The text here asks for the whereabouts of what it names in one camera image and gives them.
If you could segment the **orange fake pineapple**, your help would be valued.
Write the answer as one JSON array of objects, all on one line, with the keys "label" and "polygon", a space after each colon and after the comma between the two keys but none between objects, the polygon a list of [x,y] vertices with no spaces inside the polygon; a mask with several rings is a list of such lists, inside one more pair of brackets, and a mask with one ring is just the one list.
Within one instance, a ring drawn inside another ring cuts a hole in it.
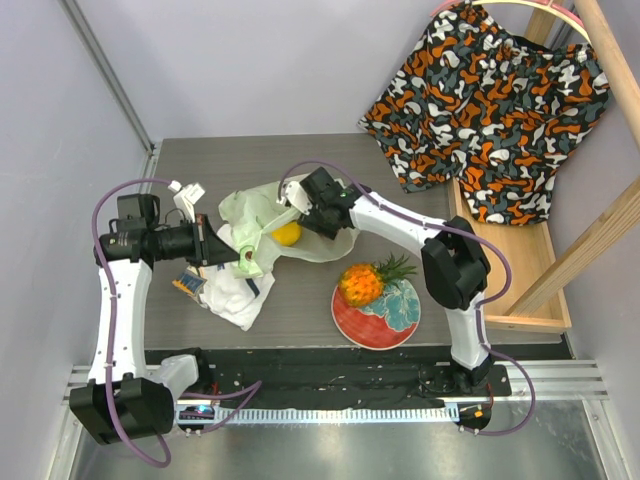
[{"label": "orange fake pineapple", "polygon": [[390,254],[384,261],[354,264],[341,274],[338,291],[349,306],[367,306],[382,296],[387,287],[396,287],[416,273],[416,267],[408,261],[405,255]]}]

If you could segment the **light green plastic bag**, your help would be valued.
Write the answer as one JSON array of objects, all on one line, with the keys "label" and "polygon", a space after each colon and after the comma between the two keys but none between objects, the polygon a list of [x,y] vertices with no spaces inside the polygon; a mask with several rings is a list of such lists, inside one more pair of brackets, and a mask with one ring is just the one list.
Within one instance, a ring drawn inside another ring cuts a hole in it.
[{"label": "light green plastic bag", "polygon": [[219,215],[230,227],[228,244],[240,254],[240,260],[231,264],[236,277],[266,275],[280,257],[326,263],[339,260],[353,250],[358,232],[351,229],[340,231],[331,240],[303,228],[294,244],[280,244],[272,233],[290,223],[296,224],[301,213],[280,204],[277,194],[278,184],[272,182],[233,192],[219,204]]}]

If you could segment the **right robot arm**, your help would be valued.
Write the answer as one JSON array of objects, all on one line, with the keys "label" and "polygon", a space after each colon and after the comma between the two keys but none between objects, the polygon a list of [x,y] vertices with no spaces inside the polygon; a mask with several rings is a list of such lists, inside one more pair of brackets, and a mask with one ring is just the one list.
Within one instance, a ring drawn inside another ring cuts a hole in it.
[{"label": "right robot arm", "polygon": [[333,239],[342,229],[376,234],[421,259],[427,291],[444,308],[451,335],[451,380],[472,395],[488,381],[493,364],[485,345],[484,299],[489,261],[466,220],[427,217],[389,202],[371,189],[343,186],[318,168],[283,189],[301,212],[303,227]]}]

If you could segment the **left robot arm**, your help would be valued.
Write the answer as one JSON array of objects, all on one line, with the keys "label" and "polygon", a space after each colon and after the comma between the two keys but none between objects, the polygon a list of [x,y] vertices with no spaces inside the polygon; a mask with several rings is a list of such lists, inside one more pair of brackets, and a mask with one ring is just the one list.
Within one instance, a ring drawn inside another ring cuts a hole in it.
[{"label": "left robot arm", "polygon": [[179,259],[208,267],[239,258],[207,215],[195,211],[203,193],[192,184],[174,195],[181,215],[176,226],[162,223],[158,196],[120,196],[117,218],[98,238],[98,341],[88,383],[71,391],[69,406],[101,445],[118,442],[121,432],[131,439],[165,434],[183,394],[200,399],[212,390],[213,375],[201,349],[178,350],[154,372],[147,368],[144,350],[146,299],[156,263]]}]

